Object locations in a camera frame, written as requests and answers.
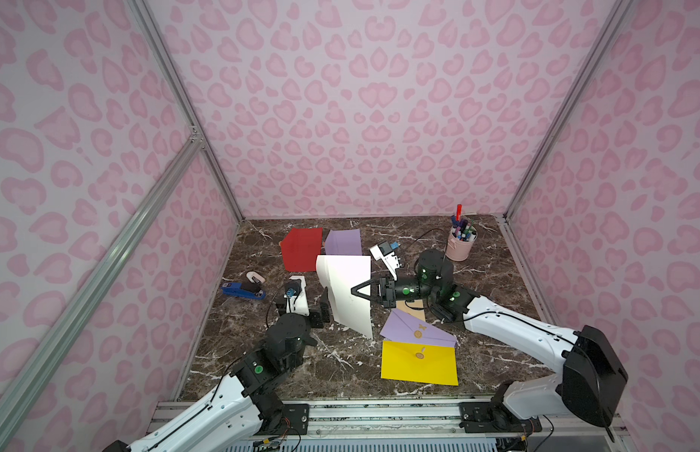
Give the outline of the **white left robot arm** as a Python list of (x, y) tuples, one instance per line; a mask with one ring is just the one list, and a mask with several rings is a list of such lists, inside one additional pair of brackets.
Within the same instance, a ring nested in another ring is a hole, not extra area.
[(232, 363), (214, 389), (177, 417), (130, 444), (120, 440), (107, 451), (225, 451), (252, 436), (269, 443), (308, 432), (308, 405), (285, 405), (276, 388), (315, 347), (313, 329), (331, 320), (327, 293), (308, 316), (286, 312), (250, 352)]

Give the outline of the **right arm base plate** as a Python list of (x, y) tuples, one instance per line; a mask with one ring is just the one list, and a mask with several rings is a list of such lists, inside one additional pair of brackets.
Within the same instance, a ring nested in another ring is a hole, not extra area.
[(523, 433), (530, 436), (542, 432), (537, 417), (519, 419), (502, 404), (490, 401), (470, 401), (459, 404), (460, 427), (465, 433)]

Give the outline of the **aluminium mounting rail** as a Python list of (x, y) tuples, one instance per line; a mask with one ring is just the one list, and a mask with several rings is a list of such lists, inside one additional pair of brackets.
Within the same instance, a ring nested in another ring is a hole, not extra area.
[(634, 451), (630, 434), (620, 417), (609, 429), (592, 426), (573, 415), (547, 415), (528, 420), (523, 427), (502, 431), (490, 421), (496, 404), (490, 397), (401, 397), (400, 399), (290, 400), (283, 414), (306, 440), (380, 438), (515, 438), (570, 442), (596, 438), (602, 449)]

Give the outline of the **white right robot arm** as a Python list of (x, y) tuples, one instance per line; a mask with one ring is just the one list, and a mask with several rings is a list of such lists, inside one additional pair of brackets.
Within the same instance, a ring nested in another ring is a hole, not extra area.
[(504, 308), (457, 284), (453, 262), (439, 250), (422, 252), (414, 271), (411, 277), (358, 282), (349, 291), (387, 309), (422, 299), (443, 322), (498, 340), (551, 370), (544, 378), (501, 384), (490, 403), (492, 416), (526, 420), (573, 414), (592, 426), (611, 427), (628, 372), (603, 331), (560, 327)]

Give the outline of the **cream white envelope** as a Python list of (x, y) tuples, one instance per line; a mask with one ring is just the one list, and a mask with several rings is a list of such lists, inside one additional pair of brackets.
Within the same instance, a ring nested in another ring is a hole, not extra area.
[(368, 338), (372, 338), (371, 302), (353, 295), (351, 289), (371, 278), (370, 256), (320, 255), (316, 272), (328, 290), (334, 320)]

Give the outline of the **tan kraft envelope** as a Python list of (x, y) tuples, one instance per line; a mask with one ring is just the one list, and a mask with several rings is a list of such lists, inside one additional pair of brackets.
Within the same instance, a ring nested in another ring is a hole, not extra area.
[(425, 307), (422, 299), (416, 299), (415, 301), (398, 301), (396, 303), (396, 308), (421, 321), (426, 320)]

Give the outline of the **yellow envelope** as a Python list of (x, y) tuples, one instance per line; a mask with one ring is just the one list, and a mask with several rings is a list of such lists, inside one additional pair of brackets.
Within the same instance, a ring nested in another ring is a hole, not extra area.
[(457, 386), (455, 348), (384, 341), (381, 378)]

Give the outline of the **white tape dispenser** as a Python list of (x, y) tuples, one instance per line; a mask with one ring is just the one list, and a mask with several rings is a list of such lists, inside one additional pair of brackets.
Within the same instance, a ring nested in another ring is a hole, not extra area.
[(248, 278), (248, 280), (250, 280), (250, 282), (254, 284), (265, 283), (265, 278), (256, 271), (249, 271), (248, 273), (246, 273), (246, 278)]

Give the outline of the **red envelope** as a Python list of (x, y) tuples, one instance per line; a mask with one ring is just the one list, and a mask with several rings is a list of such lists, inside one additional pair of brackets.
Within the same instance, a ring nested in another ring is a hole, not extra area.
[(314, 272), (323, 248), (323, 229), (293, 228), (280, 242), (280, 248), (288, 272)]

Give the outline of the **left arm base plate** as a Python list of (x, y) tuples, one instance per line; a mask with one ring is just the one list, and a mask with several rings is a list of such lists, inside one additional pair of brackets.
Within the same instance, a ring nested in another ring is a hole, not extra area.
[(278, 436), (288, 433), (308, 433), (310, 405), (306, 403), (283, 404), (279, 411), (274, 411), (268, 419), (263, 419), (257, 436)]

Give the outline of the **pink pen cup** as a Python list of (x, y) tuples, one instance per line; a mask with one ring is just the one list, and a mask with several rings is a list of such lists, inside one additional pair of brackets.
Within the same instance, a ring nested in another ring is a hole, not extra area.
[(450, 231), (445, 255), (453, 262), (465, 261), (470, 255), (475, 240), (477, 239), (476, 229), (468, 225), (463, 231), (457, 232), (454, 228)]

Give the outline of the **lilac envelope with butterfly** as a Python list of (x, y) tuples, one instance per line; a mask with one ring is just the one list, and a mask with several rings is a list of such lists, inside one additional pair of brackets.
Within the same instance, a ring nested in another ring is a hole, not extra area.
[(359, 229), (332, 230), (325, 239), (326, 255), (357, 255), (363, 254), (361, 234)]

